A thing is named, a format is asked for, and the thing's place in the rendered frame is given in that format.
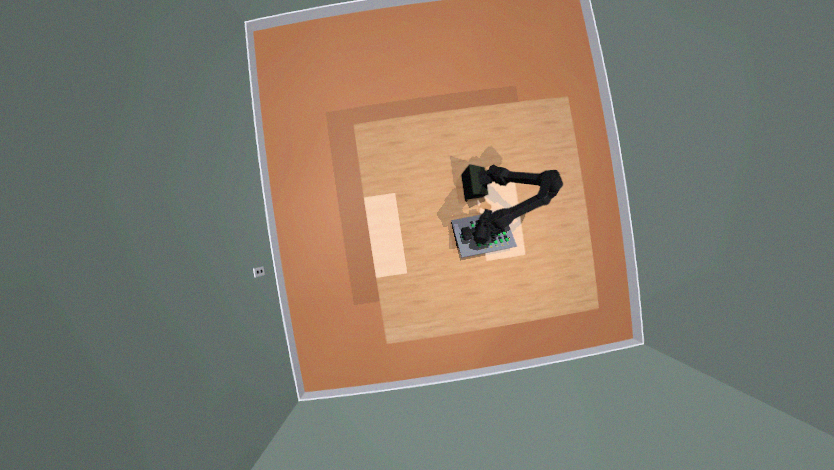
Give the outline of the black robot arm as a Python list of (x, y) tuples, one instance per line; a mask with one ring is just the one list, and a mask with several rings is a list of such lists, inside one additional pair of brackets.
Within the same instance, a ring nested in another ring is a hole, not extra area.
[[(478, 172), (479, 184), (490, 185), (493, 182), (499, 186), (507, 186), (509, 183), (520, 183), (540, 186), (537, 195), (518, 204), (509, 207), (501, 208), (492, 212), (492, 210), (485, 209), (480, 216), (474, 241), (480, 244), (490, 244), (496, 240), (496, 236), (492, 235), (500, 229), (508, 226), (517, 217), (531, 211), (538, 209), (541, 206), (548, 205), (552, 198), (557, 195), (560, 188), (563, 187), (563, 182), (560, 178), (558, 170), (546, 170), (539, 173), (531, 172), (513, 172), (504, 167), (497, 167), (491, 165), (489, 170)], [(495, 227), (491, 224), (495, 225)], [(490, 233), (492, 232), (492, 233)]]

